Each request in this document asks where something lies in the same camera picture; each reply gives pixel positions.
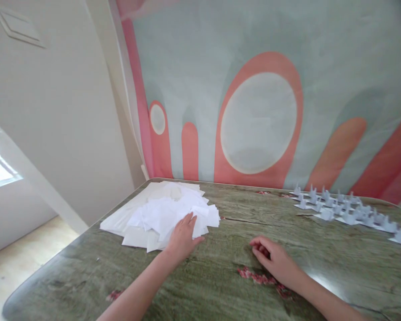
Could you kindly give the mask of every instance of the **table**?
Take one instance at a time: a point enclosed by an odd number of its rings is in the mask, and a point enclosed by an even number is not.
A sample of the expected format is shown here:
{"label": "table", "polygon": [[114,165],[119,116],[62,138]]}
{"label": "table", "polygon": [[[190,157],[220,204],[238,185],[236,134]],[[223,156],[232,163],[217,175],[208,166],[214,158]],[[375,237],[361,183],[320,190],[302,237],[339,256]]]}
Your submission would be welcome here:
{"label": "table", "polygon": [[[108,215],[143,190],[150,179]],[[283,299],[274,285],[243,279],[260,271],[248,242],[263,234],[282,244],[310,276],[374,320],[401,320],[401,245],[365,226],[325,222],[293,206],[287,190],[199,183],[224,217],[166,280],[145,320],[322,320],[303,298]],[[260,194],[258,191],[269,191]],[[361,198],[401,225],[401,209]],[[104,216],[26,280],[7,300],[7,320],[95,320],[157,255],[122,246],[99,229]]]}

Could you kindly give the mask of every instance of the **wooden floor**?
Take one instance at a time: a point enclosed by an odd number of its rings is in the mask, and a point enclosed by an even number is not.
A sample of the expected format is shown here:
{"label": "wooden floor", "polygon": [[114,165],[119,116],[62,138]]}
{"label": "wooden floor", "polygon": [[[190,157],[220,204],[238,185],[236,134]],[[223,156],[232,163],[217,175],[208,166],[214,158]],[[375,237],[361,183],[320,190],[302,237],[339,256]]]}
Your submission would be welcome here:
{"label": "wooden floor", "polygon": [[78,237],[59,216],[0,251],[0,320],[18,286]]}

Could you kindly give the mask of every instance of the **hand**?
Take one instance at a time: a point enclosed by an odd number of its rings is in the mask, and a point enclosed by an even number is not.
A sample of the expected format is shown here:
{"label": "hand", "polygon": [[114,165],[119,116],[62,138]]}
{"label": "hand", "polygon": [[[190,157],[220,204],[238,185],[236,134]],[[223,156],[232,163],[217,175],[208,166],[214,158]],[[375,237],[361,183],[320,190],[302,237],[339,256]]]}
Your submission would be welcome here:
{"label": "hand", "polygon": [[292,260],[279,244],[265,236],[258,236],[250,242],[258,261],[280,283],[298,292],[307,274]]}
{"label": "hand", "polygon": [[193,213],[189,213],[179,221],[175,225],[169,243],[164,250],[177,263],[184,261],[193,252],[196,245],[205,240],[202,236],[192,239],[196,219],[197,216],[193,217]]}

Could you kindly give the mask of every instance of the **red stain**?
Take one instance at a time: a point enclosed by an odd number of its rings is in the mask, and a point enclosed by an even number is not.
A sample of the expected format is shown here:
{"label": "red stain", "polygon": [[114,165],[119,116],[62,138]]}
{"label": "red stain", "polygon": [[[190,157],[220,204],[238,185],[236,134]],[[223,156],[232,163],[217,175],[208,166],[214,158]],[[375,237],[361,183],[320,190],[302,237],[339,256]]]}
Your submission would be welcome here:
{"label": "red stain", "polygon": [[293,300],[293,292],[286,288],[283,284],[279,283],[273,276],[267,277],[264,274],[254,274],[248,267],[244,267],[242,270],[237,269],[237,271],[244,279],[253,279],[255,284],[276,285],[276,291],[278,291],[281,298]]}
{"label": "red stain", "polygon": [[114,290],[106,297],[106,301],[115,301],[123,293],[123,291]]}

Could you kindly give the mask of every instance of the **white paper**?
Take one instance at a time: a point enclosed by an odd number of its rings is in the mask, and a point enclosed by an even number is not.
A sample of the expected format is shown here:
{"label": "white paper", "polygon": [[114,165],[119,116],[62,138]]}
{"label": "white paper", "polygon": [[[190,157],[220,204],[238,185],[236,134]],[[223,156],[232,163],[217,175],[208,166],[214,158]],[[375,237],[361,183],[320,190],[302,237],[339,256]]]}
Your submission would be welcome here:
{"label": "white paper", "polygon": [[107,217],[101,230],[120,235],[122,245],[144,247],[148,252],[166,247],[175,225],[187,214],[197,216],[192,237],[218,227],[220,216],[215,205],[202,197],[200,186],[188,183],[150,183],[132,200]]}
{"label": "white paper", "polygon": [[148,232],[142,227],[131,226],[125,233],[122,245],[147,248]]}

